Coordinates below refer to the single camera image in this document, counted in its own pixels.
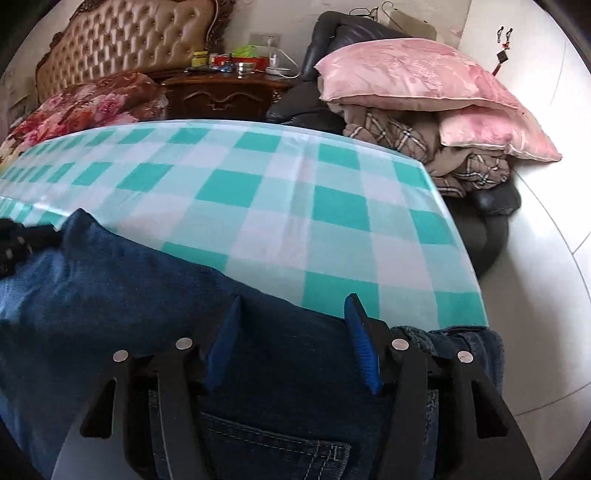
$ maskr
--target blue jeans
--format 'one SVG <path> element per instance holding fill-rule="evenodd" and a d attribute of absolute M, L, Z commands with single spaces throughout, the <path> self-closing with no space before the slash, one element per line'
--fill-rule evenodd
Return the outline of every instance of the blue jeans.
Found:
<path fill-rule="evenodd" d="M 219 476 L 369 477 L 392 401 L 365 387 L 342 319 L 137 245 L 81 210 L 62 232 L 60 249 L 35 254 L 0 281 L 0 418 L 45 478 L 115 351 L 163 351 L 237 294 L 241 329 L 223 382 L 200 398 L 204 436 Z M 496 333 L 402 330 L 425 351 L 471 351 L 500 388 L 502 344 Z M 157 417 L 154 397 L 151 407 Z M 425 477 L 433 471 L 436 447 L 435 395 L 427 411 Z"/>

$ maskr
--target black leather sofa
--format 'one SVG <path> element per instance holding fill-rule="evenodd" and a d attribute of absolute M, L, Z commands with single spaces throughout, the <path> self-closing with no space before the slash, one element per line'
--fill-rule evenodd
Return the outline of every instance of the black leather sofa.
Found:
<path fill-rule="evenodd" d="M 302 66 L 300 82 L 267 112 L 267 121 L 342 135 L 345 121 L 322 102 L 314 65 L 346 45 L 407 35 L 369 18 L 325 12 L 319 16 Z M 521 206 L 512 181 L 465 199 L 444 197 L 478 277 L 484 275 L 506 246 L 508 216 Z"/>

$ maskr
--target checkered tablecloth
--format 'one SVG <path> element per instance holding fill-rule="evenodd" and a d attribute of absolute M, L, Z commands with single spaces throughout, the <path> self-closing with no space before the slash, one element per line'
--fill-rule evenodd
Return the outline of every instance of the checkered tablecloth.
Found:
<path fill-rule="evenodd" d="M 336 135 L 236 121 L 120 125 L 43 142 L 4 168 L 0 217 L 77 208 L 140 244 L 296 305 L 430 330 L 485 325 L 476 277 L 423 166 Z"/>

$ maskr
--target green plastic bag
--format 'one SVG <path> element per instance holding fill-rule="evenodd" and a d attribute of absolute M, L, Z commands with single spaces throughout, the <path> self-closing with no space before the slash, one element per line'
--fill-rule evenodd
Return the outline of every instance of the green plastic bag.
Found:
<path fill-rule="evenodd" d="M 242 47 L 235 48 L 232 52 L 233 57 L 257 57 L 256 47 L 254 45 L 244 45 Z"/>

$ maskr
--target pink pillowcase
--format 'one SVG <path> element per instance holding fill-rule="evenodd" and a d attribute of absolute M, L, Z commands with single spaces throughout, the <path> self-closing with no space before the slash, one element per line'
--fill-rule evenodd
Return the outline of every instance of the pink pillowcase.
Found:
<path fill-rule="evenodd" d="M 552 140 L 525 108 L 524 114 L 480 106 L 439 112 L 441 143 L 449 147 L 504 150 L 525 160 L 558 161 Z"/>
<path fill-rule="evenodd" d="M 519 101 L 477 62 L 424 38 L 355 43 L 316 64 L 325 102 L 437 112 L 481 105 L 519 109 Z"/>

